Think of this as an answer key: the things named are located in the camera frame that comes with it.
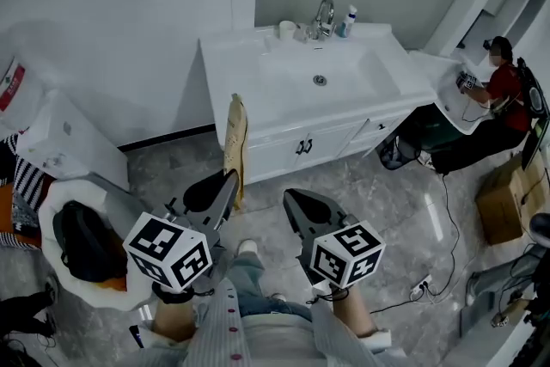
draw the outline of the faucet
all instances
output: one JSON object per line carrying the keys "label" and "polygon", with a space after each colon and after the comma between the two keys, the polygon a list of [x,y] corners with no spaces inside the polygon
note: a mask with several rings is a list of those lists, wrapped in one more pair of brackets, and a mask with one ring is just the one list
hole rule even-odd
{"label": "faucet", "polygon": [[[326,11],[327,20],[323,21],[323,12]],[[330,37],[334,32],[334,1],[333,0],[321,0],[319,9],[315,19],[311,22],[311,39],[312,40],[324,40],[325,37]]]}

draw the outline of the red shirt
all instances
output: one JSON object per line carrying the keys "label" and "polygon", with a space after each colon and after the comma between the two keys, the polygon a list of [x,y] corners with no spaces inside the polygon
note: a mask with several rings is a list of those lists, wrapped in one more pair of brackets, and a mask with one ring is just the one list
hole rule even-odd
{"label": "red shirt", "polygon": [[497,98],[510,98],[504,106],[504,123],[512,129],[527,132],[531,128],[531,118],[525,106],[514,100],[523,101],[522,85],[517,76],[517,69],[513,64],[503,64],[492,73],[491,81],[487,86],[487,92],[493,100]]}

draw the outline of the soap bottle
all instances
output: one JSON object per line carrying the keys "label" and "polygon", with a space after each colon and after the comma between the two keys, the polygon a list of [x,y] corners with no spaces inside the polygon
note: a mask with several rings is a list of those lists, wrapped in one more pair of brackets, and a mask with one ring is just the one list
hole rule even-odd
{"label": "soap bottle", "polygon": [[355,8],[353,5],[350,5],[350,12],[345,17],[345,19],[340,23],[340,26],[337,30],[337,35],[342,37],[343,39],[348,37],[351,32],[351,25],[353,25],[353,22],[355,21],[355,14],[358,12],[358,9]]}

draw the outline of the black pants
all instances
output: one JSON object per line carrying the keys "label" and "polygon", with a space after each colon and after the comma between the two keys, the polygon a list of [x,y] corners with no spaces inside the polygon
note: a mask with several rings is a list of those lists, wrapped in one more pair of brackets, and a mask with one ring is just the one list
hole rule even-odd
{"label": "black pants", "polygon": [[50,324],[34,318],[42,309],[51,305],[52,298],[45,292],[3,300],[0,302],[0,336],[14,331],[52,336]]}
{"label": "black pants", "polygon": [[438,173],[447,174],[481,161],[484,157],[517,147],[527,132],[520,132],[499,119],[483,121],[471,135],[465,135],[431,155]]}

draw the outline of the gray tile floor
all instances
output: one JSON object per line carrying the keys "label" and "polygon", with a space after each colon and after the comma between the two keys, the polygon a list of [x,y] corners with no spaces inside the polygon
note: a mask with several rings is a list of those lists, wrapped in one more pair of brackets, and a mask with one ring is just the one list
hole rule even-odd
{"label": "gray tile floor", "polygon": [[[418,365],[438,365],[456,344],[469,273],[517,257],[529,242],[524,236],[488,247],[480,229],[474,196],[483,176],[508,155],[487,158],[445,179],[449,212],[461,233],[452,294],[440,304],[413,303],[375,315],[378,326],[392,329],[394,343]],[[178,188],[218,171],[223,164],[214,133],[134,150],[128,157],[131,191],[151,207],[180,197]],[[387,171],[373,153],[365,158],[348,156],[245,188],[242,209],[223,227],[223,243],[230,250],[246,237],[259,243],[266,266],[262,280],[266,294],[282,292],[300,303],[309,299],[307,279],[295,260],[300,241],[281,205],[284,189],[292,187],[334,198],[357,218],[369,220],[387,242],[378,271],[360,283],[371,310],[406,301],[411,285],[427,273],[434,278],[435,289],[443,288],[451,271],[449,251],[456,232],[445,208],[441,178],[416,162]],[[28,295],[39,289],[47,272],[40,254],[0,249],[0,256],[0,297]],[[53,312],[58,345],[48,354],[59,365],[108,366],[136,348],[127,328],[139,321],[138,312],[92,309],[66,291]],[[33,335],[14,338],[44,366],[53,365]]]}

